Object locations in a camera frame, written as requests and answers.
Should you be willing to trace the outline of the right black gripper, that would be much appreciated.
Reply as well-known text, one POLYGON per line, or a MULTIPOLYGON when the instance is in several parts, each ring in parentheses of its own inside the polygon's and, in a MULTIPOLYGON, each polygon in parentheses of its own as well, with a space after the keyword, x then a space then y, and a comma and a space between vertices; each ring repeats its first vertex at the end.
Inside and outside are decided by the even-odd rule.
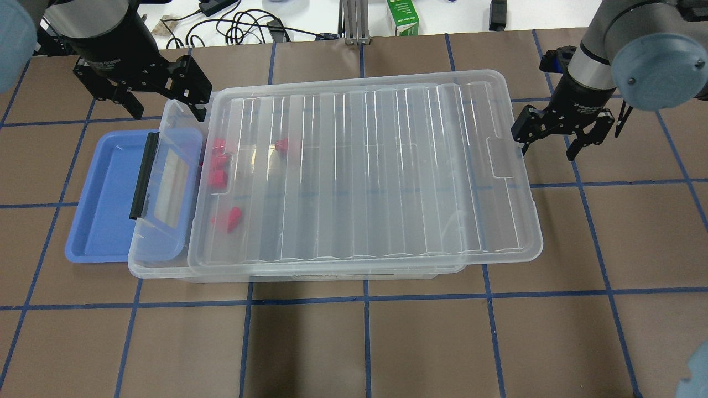
POLYGON ((526 105, 517 116, 511 133, 521 145, 525 156, 531 144, 551 134, 572 134, 566 158, 574 161, 583 148, 600 145, 607 138, 615 117, 606 105, 614 88, 596 89, 577 82, 572 77, 562 77, 552 93, 549 105, 539 110, 526 105), (586 133, 583 129, 592 125, 586 133))

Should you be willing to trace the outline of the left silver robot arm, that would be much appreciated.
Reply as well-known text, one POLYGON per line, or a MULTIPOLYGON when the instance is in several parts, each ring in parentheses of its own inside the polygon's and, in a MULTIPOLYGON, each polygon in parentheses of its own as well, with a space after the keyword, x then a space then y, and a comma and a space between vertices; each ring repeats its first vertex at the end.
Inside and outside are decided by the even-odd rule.
POLYGON ((97 101, 121 105, 139 120, 144 107, 134 94, 154 92, 204 121, 212 84, 192 56, 161 55, 137 8, 137 1, 3 1, 2 91, 33 55, 46 19, 78 54, 74 76, 97 101))

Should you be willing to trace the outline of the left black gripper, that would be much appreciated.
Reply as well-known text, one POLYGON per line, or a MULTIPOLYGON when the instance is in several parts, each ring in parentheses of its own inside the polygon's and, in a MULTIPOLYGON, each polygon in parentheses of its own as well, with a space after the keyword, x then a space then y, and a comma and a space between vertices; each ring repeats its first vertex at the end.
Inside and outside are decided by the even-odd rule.
POLYGON ((73 38, 81 60, 73 68, 76 78, 97 101, 122 106, 141 120, 144 106, 128 89, 157 92, 188 106, 200 123, 207 115, 213 85, 195 58, 184 55, 168 62, 137 11, 127 11, 111 30, 91 38, 73 38))

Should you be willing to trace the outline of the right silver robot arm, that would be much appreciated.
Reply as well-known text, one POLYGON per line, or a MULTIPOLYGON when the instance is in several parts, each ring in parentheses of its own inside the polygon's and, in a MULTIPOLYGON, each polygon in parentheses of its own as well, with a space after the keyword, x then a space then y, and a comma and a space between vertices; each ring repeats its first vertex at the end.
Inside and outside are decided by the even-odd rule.
POLYGON ((560 75, 548 105, 527 105, 512 126, 526 152, 554 134, 583 148, 617 138, 634 110, 706 100, 705 1, 604 1, 576 46, 548 50, 539 69, 560 75))

